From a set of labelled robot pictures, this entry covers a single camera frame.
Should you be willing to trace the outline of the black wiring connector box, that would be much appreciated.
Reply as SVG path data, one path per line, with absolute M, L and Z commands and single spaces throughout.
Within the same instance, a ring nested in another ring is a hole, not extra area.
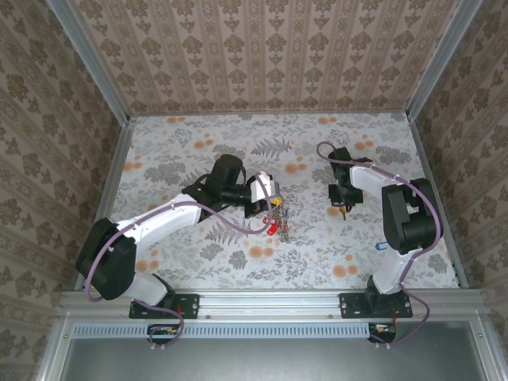
M 147 340 L 152 346 L 168 346 L 181 336 L 182 325 L 152 324 L 147 328 Z
M 369 323 L 368 340 L 374 344 L 390 344 L 397 335 L 397 327 L 395 323 Z

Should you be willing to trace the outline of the grey steel panel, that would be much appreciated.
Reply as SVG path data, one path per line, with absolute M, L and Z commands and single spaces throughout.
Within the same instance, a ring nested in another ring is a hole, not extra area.
M 462 323 L 429 323 L 386 348 L 365 339 L 73 341 L 61 381 L 487 381 Z

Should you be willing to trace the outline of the aluminium table side rail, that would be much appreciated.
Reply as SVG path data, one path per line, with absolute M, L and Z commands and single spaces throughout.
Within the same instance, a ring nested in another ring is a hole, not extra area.
M 134 130 L 133 121 L 133 119 L 129 121 L 127 125 L 121 128 L 119 133 L 94 222 L 104 217 L 110 217 L 112 214 L 121 174 L 132 143 Z
M 418 131 L 418 126 L 415 120 L 408 118 L 409 121 L 409 127 L 410 131 L 412 133 L 412 137 L 414 139 L 415 147 L 418 152 L 418 157 L 421 162 L 421 167 L 424 171 L 425 177 L 430 181 L 431 186 L 433 188 L 433 192 L 435 194 L 436 200 L 437 200 L 437 208 L 439 210 L 442 226 L 443 226 L 443 239 L 446 244 L 446 247 L 448 249 L 448 253 L 450 255 L 450 261 L 452 263 L 452 267 L 454 269 L 457 284 L 460 288 L 468 289 L 469 283 L 467 276 L 464 271 L 464 267 L 460 260 L 460 255 L 458 253 L 456 243 L 454 241 L 452 230 L 450 228 L 450 224 L 448 223 L 448 219 L 445 213 L 445 208 L 443 206 L 443 203 L 441 201 L 441 197 L 439 194 L 439 190 L 437 188 L 436 181 L 433 176 L 432 168 L 429 164 L 429 160 L 426 155 L 425 147 L 423 145 L 420 133 Z

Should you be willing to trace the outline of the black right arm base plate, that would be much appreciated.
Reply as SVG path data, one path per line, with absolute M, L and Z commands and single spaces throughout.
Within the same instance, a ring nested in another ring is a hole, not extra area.
M 410 298 L 402 291 L 372 297 L 366 292 L 342 293 L 339 299 L 343 319 L 413 317 Z

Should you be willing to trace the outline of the long aluminium mounting rail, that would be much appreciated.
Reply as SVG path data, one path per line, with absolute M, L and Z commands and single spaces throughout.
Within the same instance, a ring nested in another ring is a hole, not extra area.
M 353 290 L 211 290 L 199 295 L 198 320 L 205 321 L 338 321 L 345 294 Z M 410 292 L 426 302 L 430 321 L 465 321 L 487 314 L 483 296 L 472 289 L 417 289 Z M 65 292 L 60 318 L 85 321 L 126 319 L 130 300 L 91 302 L 82 291 Z

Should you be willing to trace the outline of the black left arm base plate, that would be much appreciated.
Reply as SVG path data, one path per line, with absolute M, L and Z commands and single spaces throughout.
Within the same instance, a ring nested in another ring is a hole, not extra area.
M 198 294 L 171 294 L 166 296 L 156 308 L 172 310 L 184 319 L 196 319 L 200 307 L 200 297 Z M 177 319 L 176 316 L 168 312 L 149 309 L 140 305 L 138 302 L 131 302 L 129 308 L 129 317 L 131 319 Z

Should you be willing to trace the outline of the aluminium frame post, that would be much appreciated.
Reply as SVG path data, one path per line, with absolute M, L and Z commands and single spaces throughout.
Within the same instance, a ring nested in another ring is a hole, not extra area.
M 420 114 L 482 2 L 483 0 L 460 0 L 406 108 L 409 121 L 415 121 Z
M 122 128 L 129 123 L 130 112 L 114 86 L 112 77 L 107 73 L 100 60 L 97 49 L 93 46 L 87 31 L 83 28 L 68 0 L 47 0 L 52 12 L 56 15 L 64 32 L 79 54 L 92 79 L 106 100 L 110 110 Z

